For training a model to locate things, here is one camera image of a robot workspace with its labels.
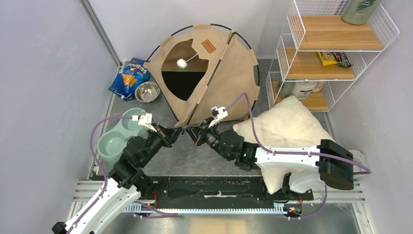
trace doritos bag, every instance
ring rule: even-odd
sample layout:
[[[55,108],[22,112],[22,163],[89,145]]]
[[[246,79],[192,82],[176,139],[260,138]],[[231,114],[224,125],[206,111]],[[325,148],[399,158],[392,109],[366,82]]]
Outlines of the doritos bag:
[[[134,99],[136,88],[150,78],[150,72],[143,67],[144,62],[144,60],[132,58],[128,65],[117,74],[109,91],[125,101]]]

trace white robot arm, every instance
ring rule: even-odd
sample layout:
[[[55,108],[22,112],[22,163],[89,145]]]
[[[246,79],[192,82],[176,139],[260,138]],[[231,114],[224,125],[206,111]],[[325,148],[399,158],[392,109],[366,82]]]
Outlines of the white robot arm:
[[[322,185],[341,190],[353,188],[351,164],[314,155],[328,153],[352,160],[352,155],[334,142],[321,140],[320,145],[307,148],[266,147],[267,150],[264,150],[257,144],[244,142],[244,138],[233,130],[218,133],[216,124],[227,114],[223,107],[217,108],[215,113],[218,117],[208,118],[200,125],[174,129],[150,124],[151,114],[137,118],[141,125],[150,130],[148,139],[132,137],[128,140],[120,160],[109,174],[107,186],[102,186],[74,217],[65,223],[56,223],[52,228],[54,234],[100,234],[129,204],[140,197],[147,197],[151,193],[152,181],[142,168],[160,148],[172,147],[182,131],[189,134],[194,145],[207,143],[224,159],[235,160],[235,166],[243,170],[274,167],[304,169],[284,177],[288,191],[302,194]]]

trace stainless steel bowl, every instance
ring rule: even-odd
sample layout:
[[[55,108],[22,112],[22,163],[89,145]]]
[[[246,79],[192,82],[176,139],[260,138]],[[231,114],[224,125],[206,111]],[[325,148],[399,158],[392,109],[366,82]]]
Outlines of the stainless steel bowl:
[[[158,85],[153,82],[145,82],[140,84],[135,90],[135,98],[141,102],[151,102],[155,100],[161,90]]]

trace snack package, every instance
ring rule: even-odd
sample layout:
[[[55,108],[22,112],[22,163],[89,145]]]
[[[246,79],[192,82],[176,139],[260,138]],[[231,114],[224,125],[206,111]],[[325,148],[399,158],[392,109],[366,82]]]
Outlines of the snack package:
[[[338,62],[334,58],[333,52],[318,52],[323,66],[334,65]]]
[[[150,78],[150,72],[143,67],[144,62],[142,59],[132,58],[128,65],[117,74],[108,90],[125,101],[135,98],[136,88]]]
[[[349,68],[352,66],[352,64],[348,61],[345,52],[333,52],[333,56],[338,62],[337,66],[344,68]]]

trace fluffy white cushion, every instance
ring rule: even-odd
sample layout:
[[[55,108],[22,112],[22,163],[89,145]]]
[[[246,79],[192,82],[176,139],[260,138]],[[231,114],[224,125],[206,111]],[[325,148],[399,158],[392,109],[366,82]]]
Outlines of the fluffy white cushion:
[[[320,143],[321,139],[331,139],[319,121],[296,97],[282,100],[270,110],[254,118],[258,140],[268,147],[307,147]],[[251,120],[233,126],[234,131],[245,141],[257,143],[252,133]],[[282,179],[288,172],[302,169],[270,168],[261,170],[270,194],[282,187]]]

